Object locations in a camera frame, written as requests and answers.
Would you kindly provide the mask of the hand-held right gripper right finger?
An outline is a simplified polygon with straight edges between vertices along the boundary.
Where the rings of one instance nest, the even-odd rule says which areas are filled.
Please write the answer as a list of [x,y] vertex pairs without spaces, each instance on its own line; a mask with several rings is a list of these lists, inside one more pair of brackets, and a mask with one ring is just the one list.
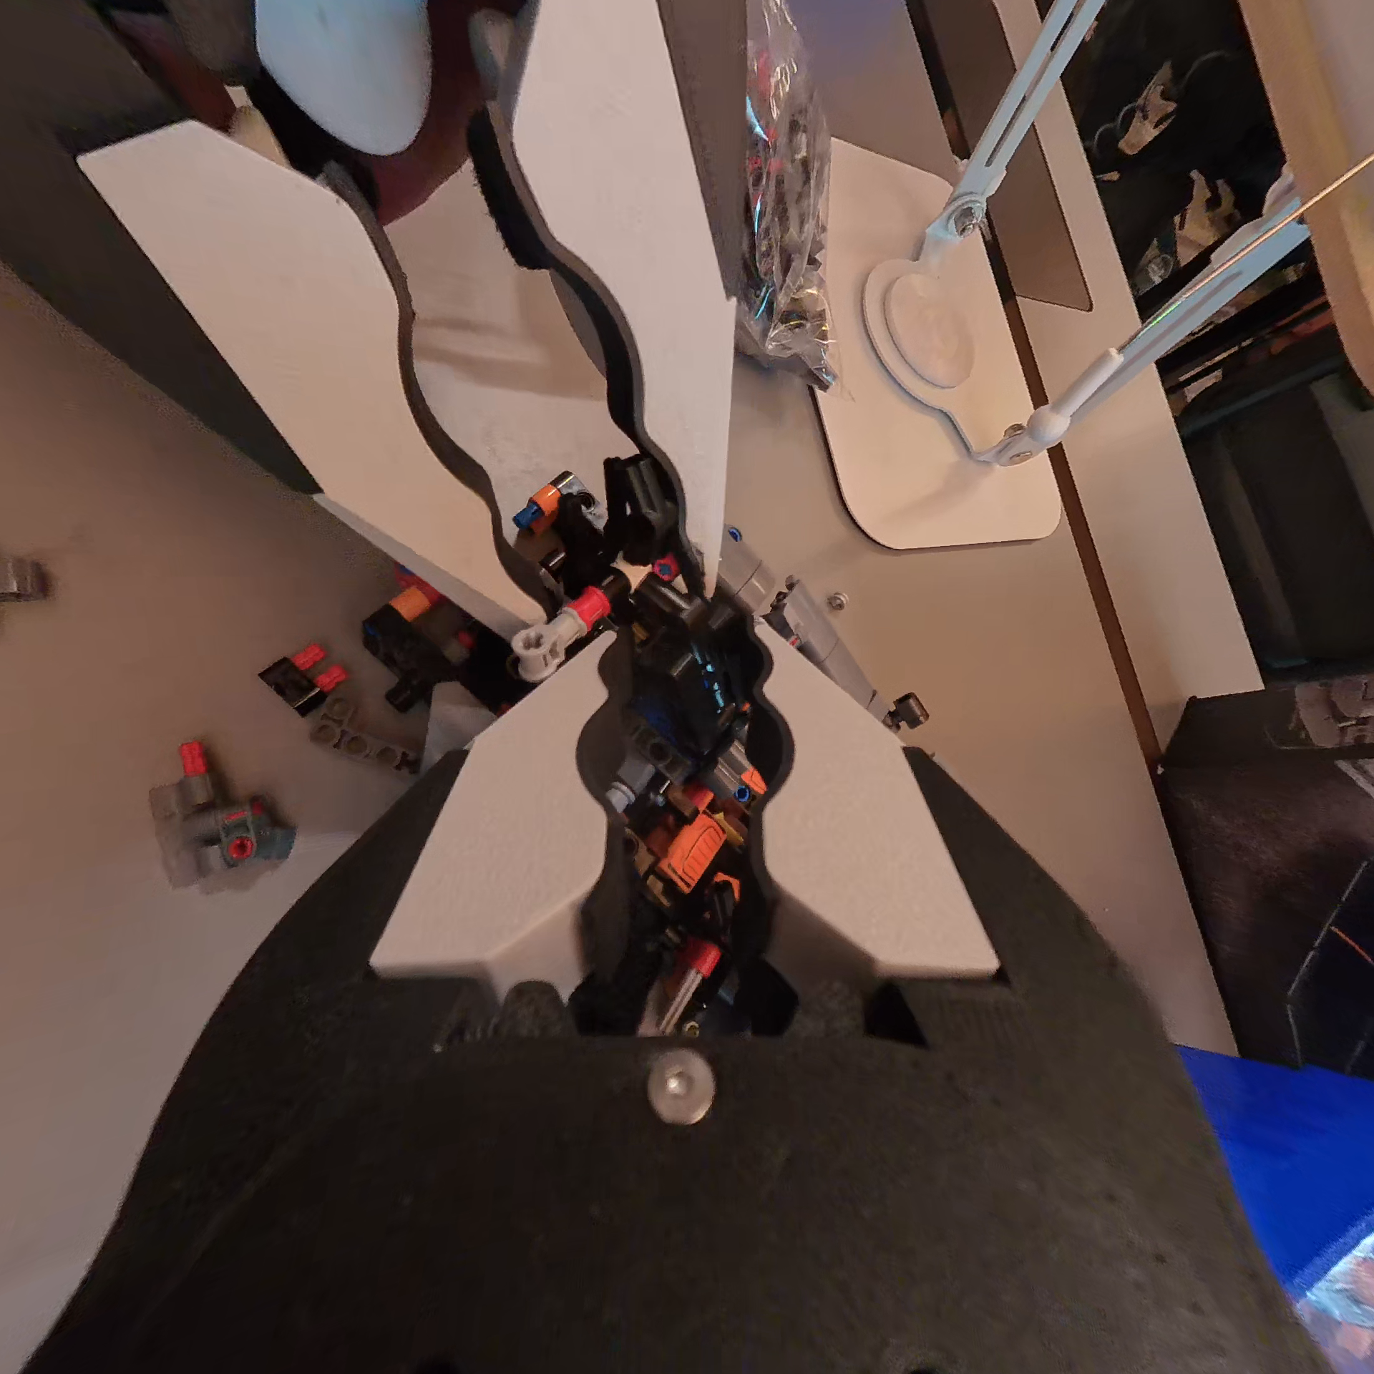
[[986,980],[999,959],[900,739],[774,630],[764,700],[792,762],[761,813],[779,891],[766,957],[790,985]]

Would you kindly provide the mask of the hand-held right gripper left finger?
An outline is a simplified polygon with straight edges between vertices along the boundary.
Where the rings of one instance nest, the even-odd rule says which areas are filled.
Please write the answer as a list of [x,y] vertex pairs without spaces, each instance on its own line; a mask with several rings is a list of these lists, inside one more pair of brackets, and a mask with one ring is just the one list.
[[607,810],[577,762],[608,703],[600,635],[476,736],[371,952],[381,977],[577,985],[581,908],[607,859]]

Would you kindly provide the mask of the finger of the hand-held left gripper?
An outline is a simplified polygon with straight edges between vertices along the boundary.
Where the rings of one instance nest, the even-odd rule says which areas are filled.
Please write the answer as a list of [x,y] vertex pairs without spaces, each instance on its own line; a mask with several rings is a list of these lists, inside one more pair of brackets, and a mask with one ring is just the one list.
[[712,594],[734,314],[669,49],[658,3],[530,3],[486,119],[538,260],[592,317],[612,420],[674,478]]
[[491,478],[424,399],[407,286],[345,180],[311,180],[196,121],[77,165],[319,507],[499,635],[543,620],[541,577],[501,532]]

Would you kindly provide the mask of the partly built lego car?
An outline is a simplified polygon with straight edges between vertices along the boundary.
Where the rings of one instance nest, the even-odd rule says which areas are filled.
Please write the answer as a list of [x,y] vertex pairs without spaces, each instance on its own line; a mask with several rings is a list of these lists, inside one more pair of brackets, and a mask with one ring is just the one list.
[[[780,589],[736,532],[726,535],[715,594],[695,592],[667,545],[666,509],[653,509],[648,492],[631,463],[608,461],[608,512],[581,484],[559,486],[558,505],[548,494],[533,499],[517,523],[553,540],[543,571],[561,605],[509,641],[505,684],[523,695],[504,713],[478,698],[435,698],[432,708],[435,761],[456,766],[445,802],[476,736],[612,635],[599,666],[608,703],[577,739],[581,775],[607,810],[607,859],[579,913],[584,978],[381,977],[371,954],[368,970],[396,983],[460,981],[489,1004],[510,993],[558,999],[594,1037],[780,1037],[810,1021],[862,1026],[867,985],[790,985],[766,957],[779,891],[762,862],[762,806],[793,748],[762,695],[770,659],[759,633],[774,630],[849,697],[847,687],[865,679],[826,672],[849,669],[842,644],[819,638],[824,625],[802,587]],[[888,731],[919,720],[909,697],[891,708],[873,692],[855,702]]]

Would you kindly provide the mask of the black lego brick red pins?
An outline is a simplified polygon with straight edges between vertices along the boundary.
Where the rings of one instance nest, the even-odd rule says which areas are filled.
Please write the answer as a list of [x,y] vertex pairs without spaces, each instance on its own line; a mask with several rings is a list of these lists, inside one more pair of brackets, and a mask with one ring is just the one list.
[[257,677],[299,718],[308,718],[350,680],[350,672],[330,659],[324,644],[311,641],[298,653],[267,664]]

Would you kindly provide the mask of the grey lego piece red pins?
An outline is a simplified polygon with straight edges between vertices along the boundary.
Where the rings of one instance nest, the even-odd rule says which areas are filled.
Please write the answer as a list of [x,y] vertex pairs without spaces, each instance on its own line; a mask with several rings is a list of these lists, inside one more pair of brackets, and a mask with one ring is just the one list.
[[285,862],[298,831],[268,798],[231,800],[201,741],[178,748],[180,777],[149,790],[149,815],[172,888],[213,888],[224,875]]

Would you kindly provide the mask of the grey lego beam with holes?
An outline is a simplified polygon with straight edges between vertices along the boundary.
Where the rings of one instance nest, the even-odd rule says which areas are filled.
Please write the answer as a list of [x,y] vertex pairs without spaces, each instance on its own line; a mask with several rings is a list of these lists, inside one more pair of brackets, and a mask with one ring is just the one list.
[[311,744],[350,762],[366,764],[396,777],[412,779],[420,772],[422,754],[384,739],[360,725],[358,707],[345,697],[330,695],[308,730]]

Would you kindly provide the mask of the clear plastic bag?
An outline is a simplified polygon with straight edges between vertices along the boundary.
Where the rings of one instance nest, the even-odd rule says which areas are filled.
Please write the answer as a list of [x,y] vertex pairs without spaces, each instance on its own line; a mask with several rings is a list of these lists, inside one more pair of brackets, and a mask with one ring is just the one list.
[[824,254],[831,129],[785,2],[746,5],[746,157],[736,348],[816,391],[837,381]]

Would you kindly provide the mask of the white articulated stand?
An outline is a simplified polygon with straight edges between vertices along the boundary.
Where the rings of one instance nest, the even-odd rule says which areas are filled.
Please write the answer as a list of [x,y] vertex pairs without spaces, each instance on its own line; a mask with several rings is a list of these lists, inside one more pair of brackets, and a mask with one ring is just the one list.
[[1214,250],[1204,275],[1160,306],[1120,347],[1096,357],[1055,401],[1039,406],[1026,422],[1013,424],[991,447],[980,448],[970,429],[977,411],[973,326],[955,301],[952,270],[963,258],[963,245],[981,234],[990,198],[1102,7],[1101,2],[1052,5],[916,254],[875,265],[864,285],[864,324],[888,376],[908,396],[949,417],[967,455],[988,466],[1014,468],[1055,447],[1081,412],[1161,360],[1170,347],[1305,242],[1312,234],[1307,224],[1312,208],[1372,164],[1371,157],[1351,167],[1309,200],[1299,198],[1294,175],[1286,170],[1264,198],[1263,218],[1230,234]]

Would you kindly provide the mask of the blue plastic bin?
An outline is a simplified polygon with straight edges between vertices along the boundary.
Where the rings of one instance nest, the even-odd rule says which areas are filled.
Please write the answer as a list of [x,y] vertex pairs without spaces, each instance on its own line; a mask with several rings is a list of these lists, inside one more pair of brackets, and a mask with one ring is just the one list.
[[1335,1371],[1372,1371],[1372,1084],[1178,1047],[1250,1225]]

